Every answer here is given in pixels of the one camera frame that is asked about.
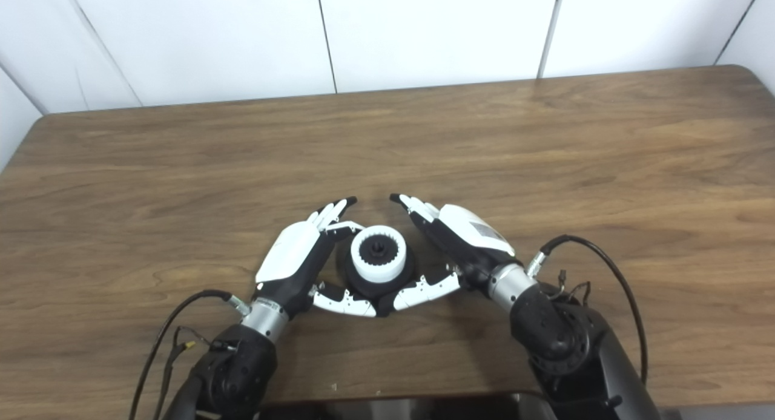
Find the white and black right hand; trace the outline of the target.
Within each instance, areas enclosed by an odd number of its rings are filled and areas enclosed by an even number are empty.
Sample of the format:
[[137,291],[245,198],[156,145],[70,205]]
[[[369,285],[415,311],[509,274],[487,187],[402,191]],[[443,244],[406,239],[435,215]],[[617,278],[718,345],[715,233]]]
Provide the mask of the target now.
[[459,289],[481,291],[507,310],[531,285],[523,264],[506,239],[472,211],[461,206],[434,205],[406,194],[393,193],[412,223],[449,262],[433,274],[421,275],[395,294],[392,307],[409,309]]

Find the white and black left hand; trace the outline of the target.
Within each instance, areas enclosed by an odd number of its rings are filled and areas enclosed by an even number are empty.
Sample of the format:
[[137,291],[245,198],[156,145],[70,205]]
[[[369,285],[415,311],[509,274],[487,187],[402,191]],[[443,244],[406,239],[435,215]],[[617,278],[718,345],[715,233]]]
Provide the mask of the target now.
[[355,196],[334,200],[282,230],[255,276],[252,298],[279,305],[290,319],[307,312],[313,304],[310,291],[337,243],[363,229],[341,221],[355,204]]

